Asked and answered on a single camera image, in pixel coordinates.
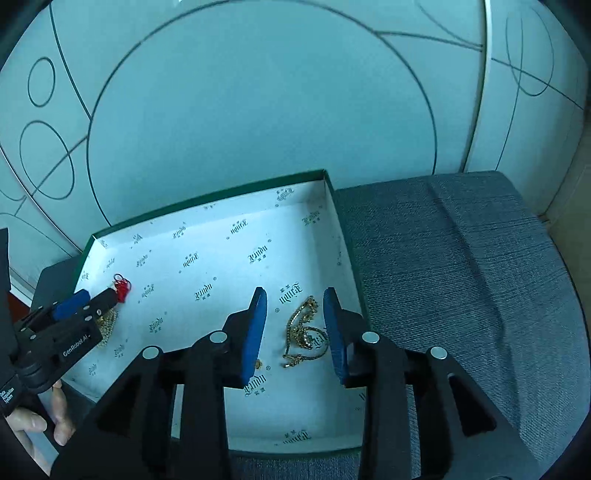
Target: red string loop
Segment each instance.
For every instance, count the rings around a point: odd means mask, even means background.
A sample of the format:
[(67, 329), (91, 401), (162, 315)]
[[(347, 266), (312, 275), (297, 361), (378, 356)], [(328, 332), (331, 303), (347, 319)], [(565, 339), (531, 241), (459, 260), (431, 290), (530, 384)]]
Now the red string loop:
[(116, 273), (113, 277), (115, 280), (115, 290), (117, 291), (117, 301), (119, 303), (125, 303), (127, 294), (131, 290), (131, 282), (124, 278), (120, 273)]

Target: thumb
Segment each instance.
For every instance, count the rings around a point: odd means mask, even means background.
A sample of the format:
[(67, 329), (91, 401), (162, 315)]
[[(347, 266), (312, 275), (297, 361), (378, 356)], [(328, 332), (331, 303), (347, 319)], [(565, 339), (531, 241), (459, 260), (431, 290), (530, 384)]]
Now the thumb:
[(43, 417), (26, 408), (15, 408), (6, 421), (13, 432), (24, 430), (25, 432), (44, 432), (47, 422)]

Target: gold bracelet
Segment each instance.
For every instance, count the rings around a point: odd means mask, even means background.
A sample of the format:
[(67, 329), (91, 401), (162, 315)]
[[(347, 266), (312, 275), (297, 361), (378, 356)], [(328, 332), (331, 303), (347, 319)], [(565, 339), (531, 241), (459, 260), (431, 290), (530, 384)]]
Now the gold bracelet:
[[(305, 309), (308, 309), (308, 311), (304, 312), (300, 321), (294, 326), (293, 324), (295, 319)], [(294, 367), (302, 363), (304, 360), (317, 360), (327, 352), (329, 348), (329, 338), (326, 333), (315, 327), (303, 326), (304, 323), (310, 323), (312, 321), (316, 312), (318, 312), (318, 303), (315, 301), (314, 297), (310, 295), (304, 300), (304, 303), (298, 307), (298, 309), (287, 321), (285, 333), (285, 354), (283, 355), (283, 358), (288, 360), (288, 363), (283, 365), (283, 368)], [(312, 345), (312, 339), (308, 333), (311, 331), (318, 333), (323, 338), (324, 348), (322, 352), (314, 356), (305, 356), (300, 353), (290, 355), (290, 345), (292, 342), (294, 342), (300, 348), (304, 348), (306, 350), (312, 350), (314, 348)]]

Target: finger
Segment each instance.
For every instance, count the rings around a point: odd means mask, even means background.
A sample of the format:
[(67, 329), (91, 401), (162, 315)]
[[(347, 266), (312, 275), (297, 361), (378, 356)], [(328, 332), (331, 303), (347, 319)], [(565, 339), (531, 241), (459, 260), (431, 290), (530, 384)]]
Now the finger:
[(44, 432), (47, 428), (45, 419), (26, 408), (15, 408), (6, 421), (13, 432)]
[(51, 418), (57, 424), (64, 421), (67, 417), (68, 403), (64, 391), (59, 387), (54, 387), (51, 391)]
[(74, 424), (70, 419), (66, 419), (56, 425), (56, 428), (53, 432), (53, 437), (55, 438), (56, 442), (61, 446), (64, 446), (68, 440), (74, 435), (76, 429), (74, 428)]

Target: gray fabric cushion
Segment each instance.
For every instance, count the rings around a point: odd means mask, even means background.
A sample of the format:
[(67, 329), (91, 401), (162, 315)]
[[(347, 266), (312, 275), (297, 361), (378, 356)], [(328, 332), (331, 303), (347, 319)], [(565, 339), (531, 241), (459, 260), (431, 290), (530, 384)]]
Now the gray fabric cushion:
[[(444, 346), (548, 469), (589, 412), (589, 349), (564, 264), (511, 183), (421, 177), (338, 190), (335, 204), (373, 328)], [(356, 478), (359, 455), (234, 462), (237, 478)]]

